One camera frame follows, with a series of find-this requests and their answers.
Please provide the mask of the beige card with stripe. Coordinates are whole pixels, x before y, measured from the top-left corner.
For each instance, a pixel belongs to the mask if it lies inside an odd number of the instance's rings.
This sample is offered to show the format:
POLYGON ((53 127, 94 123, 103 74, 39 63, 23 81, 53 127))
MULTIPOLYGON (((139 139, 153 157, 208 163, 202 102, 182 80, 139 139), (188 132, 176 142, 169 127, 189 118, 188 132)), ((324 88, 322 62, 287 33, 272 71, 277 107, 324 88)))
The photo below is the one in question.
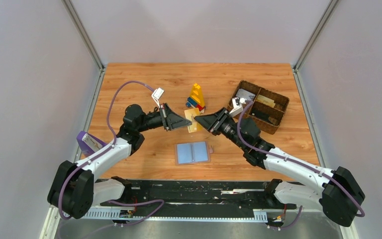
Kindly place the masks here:
POLYGON ((187 109, 184 111, 186 119, 191 121, 191 125, 188 126, 188 132, 194 133, 202 130, 202 126, 195 120, 196 116, 200 115, 200 111, 197 108, 187 109))

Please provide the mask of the pink card holder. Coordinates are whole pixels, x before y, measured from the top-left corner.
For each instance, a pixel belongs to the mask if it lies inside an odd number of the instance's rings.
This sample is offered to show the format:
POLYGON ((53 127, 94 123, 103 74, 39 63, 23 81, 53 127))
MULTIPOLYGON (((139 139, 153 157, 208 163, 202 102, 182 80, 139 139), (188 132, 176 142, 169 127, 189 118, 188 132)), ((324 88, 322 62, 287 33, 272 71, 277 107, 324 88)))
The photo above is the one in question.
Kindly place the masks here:
POLYGON ((180 143, 175 145, 177 165, 208 163, 214 149, 206 141, 180 143))

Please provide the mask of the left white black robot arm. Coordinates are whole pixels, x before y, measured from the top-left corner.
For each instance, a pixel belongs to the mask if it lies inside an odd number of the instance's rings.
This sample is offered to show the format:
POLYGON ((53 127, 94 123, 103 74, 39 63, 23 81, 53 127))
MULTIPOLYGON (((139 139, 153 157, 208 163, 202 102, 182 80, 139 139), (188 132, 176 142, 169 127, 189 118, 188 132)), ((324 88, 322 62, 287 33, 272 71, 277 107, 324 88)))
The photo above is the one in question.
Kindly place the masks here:
POLYGON ((77 163, 60 164, 47 196, 48 203, 59 209, 62 218, 80 219, 90 207, 121 198, 125 185, 119 177, 103 182, 97 179, 141 147, 145 140, 142 132, 158 127, 171 131, 191 124, 191 120, 173 112, 166 103, 147 114, 139 105, 129 105, 118 134, 109 144, 77 163))

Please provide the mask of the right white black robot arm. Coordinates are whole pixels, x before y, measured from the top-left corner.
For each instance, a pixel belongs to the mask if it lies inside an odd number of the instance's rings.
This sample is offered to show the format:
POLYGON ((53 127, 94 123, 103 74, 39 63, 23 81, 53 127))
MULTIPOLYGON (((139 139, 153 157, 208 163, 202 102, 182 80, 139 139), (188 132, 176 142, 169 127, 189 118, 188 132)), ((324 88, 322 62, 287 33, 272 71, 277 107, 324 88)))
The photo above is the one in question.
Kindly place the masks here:
POLYGON ((349 227, 354 218, 364 217, 361 205, 365 194, 350 170, 324 168, 293 157, 260 136, 251 118, 238 122, 226 108, 195 121, 213 135, 223 135, 243 151, 252 166, 275 171, 297 184, 274 179, 268 185, 273 197, 282 204, 296 204, 322 210, 336 224, 349 227))

